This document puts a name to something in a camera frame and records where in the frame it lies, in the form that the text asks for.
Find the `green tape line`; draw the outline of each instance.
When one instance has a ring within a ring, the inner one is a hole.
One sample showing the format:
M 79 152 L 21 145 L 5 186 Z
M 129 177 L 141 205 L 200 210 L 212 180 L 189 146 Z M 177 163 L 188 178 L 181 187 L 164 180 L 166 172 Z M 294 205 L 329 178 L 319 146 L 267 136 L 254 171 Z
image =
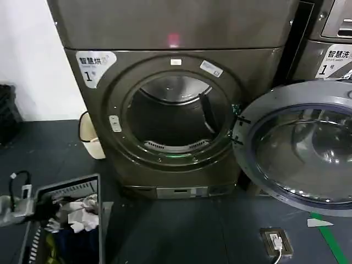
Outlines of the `green tape line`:
M 322 220 L 321 215 L 318 213 L 311 213 L 311 217 L 318 220 Z M 335 259 L 337 260 L 337 263 L 348 264 L 347 258 L 345 257 L 345 255 L 343 255 L 342 250 L 340 246 L 337 244 L 337 241 L 335 240 L 329 227 L 318 227 L 318 229 L 320 230 L 320 233 L 323 235 L 326 243 L 331 249 L 332 254 L 334 254 Z

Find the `gray plastic basket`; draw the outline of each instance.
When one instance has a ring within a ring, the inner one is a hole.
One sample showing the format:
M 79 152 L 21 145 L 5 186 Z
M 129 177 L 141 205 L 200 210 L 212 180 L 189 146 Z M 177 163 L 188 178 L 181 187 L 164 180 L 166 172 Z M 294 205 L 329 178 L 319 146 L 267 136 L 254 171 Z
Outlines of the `gray plastic basket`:
M 36 201 L 39 201 L 45 196 L 53 196 L 59 198 L 61 196 L 70 196 L 72 198 L 83 198 L 93 193 L 98 193 L 99 207 L 102 207 L 101 192 L 100 192 L 100 175 L 93 174 L 81 178 L 76 178 L 61 183 L 44 186 L 36 192 Z M 99 258 L 100 264 L 104 263 L 103 258 L 103 223 L 102 212 L 99 211 Z M 46 259 L 41 257 L 41 252 L 45 245 L 45 230 L 42 230 L 38 222 L 30 222 L 27 224 L 27 229 L 24 237 L 24 242 L 21 248 L 19 264 L 46 264 Z

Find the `dark floor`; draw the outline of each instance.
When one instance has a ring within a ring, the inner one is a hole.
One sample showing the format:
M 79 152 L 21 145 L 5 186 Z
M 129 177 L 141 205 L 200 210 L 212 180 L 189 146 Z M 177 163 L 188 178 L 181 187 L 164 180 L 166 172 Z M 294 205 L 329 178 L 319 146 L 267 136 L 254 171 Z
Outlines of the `dark floor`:
M 234 195 L 199 200 L 131 201 L 120 198 L 106 161 L 95 161 L 77 138 L 77 121 L 24 125 L 16 140 L 0 150 L 0 194 L 11 173 L 29 170 L 34 188 L 98 172 L 103 200 L 113 200 L 106 239 L 106 263 L 272 263 L 259 229 L 281 227 L 294 254 L 280 263 L 337 263 L 309 213 L 269 197 Z M 324 217 L 344 255 L 352 260 L 352 219 Z M 24 226 L 0 229 L 0 263 L 17 263 Z

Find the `dryer door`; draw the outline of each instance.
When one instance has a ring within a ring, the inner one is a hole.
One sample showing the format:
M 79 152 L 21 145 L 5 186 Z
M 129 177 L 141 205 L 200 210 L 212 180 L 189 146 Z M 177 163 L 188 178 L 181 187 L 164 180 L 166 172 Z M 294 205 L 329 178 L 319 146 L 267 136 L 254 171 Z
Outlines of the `dryer door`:
M 259 97 L 238 117 L 246 175 L 297 208 L 352 216 L 352 83 L 307 81 Z

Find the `laundry basket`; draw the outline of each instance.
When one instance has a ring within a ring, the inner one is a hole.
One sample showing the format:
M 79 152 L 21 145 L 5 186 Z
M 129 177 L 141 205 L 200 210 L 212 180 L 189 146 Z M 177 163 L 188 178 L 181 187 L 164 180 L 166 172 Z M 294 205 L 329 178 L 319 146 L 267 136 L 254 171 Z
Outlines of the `laundry basket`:
M 74 199 L 80 199 L 87 197 L 91 194 L 98 193 L 99 203 L 99 226 L 98 230 L 98 241 L 99 247 L 99 264 L 104 263 L 103 258 L 103 223 L 102 223 L 102 200 L 100 192 L 100 176 L 99 174 L 93 174 L 90 176 L 81 177 L 78 179 L 65 181 L 63 183 L 54 184 L 40 188 L 36 193 L 36 201 L 50 196 L 55 199 L 64 196 L 70 196 Z M 48 249 L 46 239 L 50 233 L 40 227 L 39 222 L 30 222 L 27 224 L 24 242 L 22 245 L 19 263 L 20 264 L 47 264 L 48 255 L 51 250 Z
M 105 158 L 97 133 L 88 112 L 84 112 L 79 119 L 79 139 L 86 147 L 88 153 L 96 160 Z

